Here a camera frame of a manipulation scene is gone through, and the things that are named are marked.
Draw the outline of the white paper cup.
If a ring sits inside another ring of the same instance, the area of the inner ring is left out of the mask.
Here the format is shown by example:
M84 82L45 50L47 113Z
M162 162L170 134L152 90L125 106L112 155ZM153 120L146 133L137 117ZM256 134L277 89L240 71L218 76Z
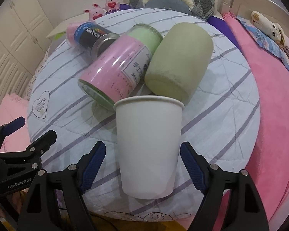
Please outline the white paper cup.
M122 188L144 200L170 195L174 189L182 128L182 102L142 95L115 103Z

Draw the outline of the pink quilt left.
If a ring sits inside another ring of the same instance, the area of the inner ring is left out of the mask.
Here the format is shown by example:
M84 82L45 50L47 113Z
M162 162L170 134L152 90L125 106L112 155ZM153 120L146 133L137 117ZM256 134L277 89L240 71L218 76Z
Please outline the pink quilt left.
M0 126L8 124L20 116L24 117L25 121L27 121L28 105L29 101L19 97L15 93L11 95L6 94L0 104ZM25 122L22 128L5 138L0 153L25 151L26 147L30 144L28 124Z

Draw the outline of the pink fleece blanket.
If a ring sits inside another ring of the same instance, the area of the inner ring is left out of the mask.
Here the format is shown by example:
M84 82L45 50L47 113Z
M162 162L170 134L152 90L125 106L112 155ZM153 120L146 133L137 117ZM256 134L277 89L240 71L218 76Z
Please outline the pink fleece blanket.
M281 60L259 47L230 13L223 15L256 80L260 128L245 168L262 199L270 230L289 216L289 71Z

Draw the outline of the white striped quilt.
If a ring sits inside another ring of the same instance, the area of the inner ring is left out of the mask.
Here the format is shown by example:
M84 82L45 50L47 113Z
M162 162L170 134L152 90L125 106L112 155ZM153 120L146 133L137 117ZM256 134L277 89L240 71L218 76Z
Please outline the white striped quilt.
M260 97L255 78L241 51L219 30L194 16L162 9L121 10L97 20L116 34L135 24L148 24L166 35L177 23L193 23L213 40L207 71L183 111L182 142L189 142L209 163L237 172L247 165L260 126ZM90 99L78 79L91 61L62 42L51 53L34 82L28 105L32 141L54 130L57 140L42 156L43 168L60 171L76 163L98 141L106 157L84 195L89 211L128 221L170 221L197 212L203 195L196 190L182 161L178 162L172 194L138 200L122 191L116 144L115 114Z

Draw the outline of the pink green towel can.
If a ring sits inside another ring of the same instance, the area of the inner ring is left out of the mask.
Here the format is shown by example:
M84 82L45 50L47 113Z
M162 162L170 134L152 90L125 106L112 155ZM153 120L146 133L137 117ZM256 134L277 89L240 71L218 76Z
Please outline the pink green towel can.
M130 96L145 76L163 37L148 24L135 24L114 41L82 74L79 87L107 110Z

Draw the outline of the blue black CoolTowel can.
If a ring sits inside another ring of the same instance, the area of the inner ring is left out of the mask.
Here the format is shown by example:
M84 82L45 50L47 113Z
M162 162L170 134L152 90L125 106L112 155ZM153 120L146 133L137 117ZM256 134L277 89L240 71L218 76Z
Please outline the blue black CoolTowel can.
M89 21L76 29L73 39L76 45L86 51L95 61L119 37L120 35Z

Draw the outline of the pink pig plush front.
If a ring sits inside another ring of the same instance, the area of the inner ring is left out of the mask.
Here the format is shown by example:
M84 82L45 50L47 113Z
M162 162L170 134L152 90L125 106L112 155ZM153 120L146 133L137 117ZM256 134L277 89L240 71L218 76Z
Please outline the pink pig plush front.
M89 21L94 21L106 14L105 10L98 4L93 4L91 9L85 9L83 12L89 14Z

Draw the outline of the pink pig plush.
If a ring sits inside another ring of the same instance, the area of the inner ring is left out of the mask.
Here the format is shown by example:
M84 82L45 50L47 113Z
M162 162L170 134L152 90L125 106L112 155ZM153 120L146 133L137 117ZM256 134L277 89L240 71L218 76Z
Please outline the pink pig plush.
M119 2L119 0L104 0L104 1L105 1L104 9L108 13L120 11L120 2Z
M89 14L89 21L94 21L106 14L105 10L98 4L93 4L91 9L85 9L83 12Z

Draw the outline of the pink pig plush rear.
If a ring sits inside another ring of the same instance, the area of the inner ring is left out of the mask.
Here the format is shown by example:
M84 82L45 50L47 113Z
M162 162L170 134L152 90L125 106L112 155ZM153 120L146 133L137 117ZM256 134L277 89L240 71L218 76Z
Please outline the pink pig plush rear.
M119 2L119 0L104 0L104 1L105 1L104 9L108 13L120 11L120 2Z

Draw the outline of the green rolled towel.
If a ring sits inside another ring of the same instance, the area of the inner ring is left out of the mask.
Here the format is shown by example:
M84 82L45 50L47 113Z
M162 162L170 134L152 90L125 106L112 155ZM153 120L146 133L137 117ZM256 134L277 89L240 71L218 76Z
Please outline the green rolled towel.
M213 40L193 23L178 23L156 49L145 73L146 86L156 95L187 104L200 84L213 54Z

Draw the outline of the blue cartoon pillow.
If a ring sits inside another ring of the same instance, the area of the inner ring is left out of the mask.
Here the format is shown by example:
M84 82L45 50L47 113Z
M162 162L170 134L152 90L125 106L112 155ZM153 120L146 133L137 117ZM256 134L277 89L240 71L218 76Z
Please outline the blue cartoon pillow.
M245 27L248 33L252 36L255 42L269 53L279 58L285 68L289 71L289 58L286 53L267 35L256 28L252 23L240 16L237 16L238 21Z

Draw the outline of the white dog plush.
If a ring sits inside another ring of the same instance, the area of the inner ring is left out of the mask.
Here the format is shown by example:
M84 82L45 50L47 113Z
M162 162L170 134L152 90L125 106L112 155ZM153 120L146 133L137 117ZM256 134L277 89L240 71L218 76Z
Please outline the white dog plush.
M285 46L285 34L278 23L273 23L257 11L252 11L251 18L253 25L262 33L270 37L280 47Z

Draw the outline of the purple blanket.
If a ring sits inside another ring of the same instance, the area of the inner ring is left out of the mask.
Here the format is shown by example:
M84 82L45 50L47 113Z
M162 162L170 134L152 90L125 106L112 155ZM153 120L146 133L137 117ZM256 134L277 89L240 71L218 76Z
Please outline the purple blanket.
M238 41L231 32L227 23L218 17L211 16L208 20L202 20L184 13L152 8L128 9L105 15L98 24L122 34L127 31L128 26L137 23L149 24L156 28L163 36L166 36L170 28L177 23L193 23L204 28L212 38L227 38L231 44L224 44L222 41L214 42L215 47L220 50L230 48L240 49Z

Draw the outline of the grey bear plush pillow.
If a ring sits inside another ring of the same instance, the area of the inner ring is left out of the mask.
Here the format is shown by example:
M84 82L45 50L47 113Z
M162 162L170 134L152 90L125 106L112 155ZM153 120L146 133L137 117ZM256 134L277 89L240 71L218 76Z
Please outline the grey bear plush pillow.
M143 8L173 10L188 15L192 15L196 7L194 0L141 0L140 5Z

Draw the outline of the white bed headboard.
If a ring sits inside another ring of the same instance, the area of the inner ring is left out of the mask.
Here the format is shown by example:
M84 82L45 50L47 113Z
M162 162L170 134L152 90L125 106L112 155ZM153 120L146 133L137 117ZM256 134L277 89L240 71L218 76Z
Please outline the white bed headboard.
M219 9L221 14L233 12L241 16L253 10L289 29L289 12L272 0L222 0Z

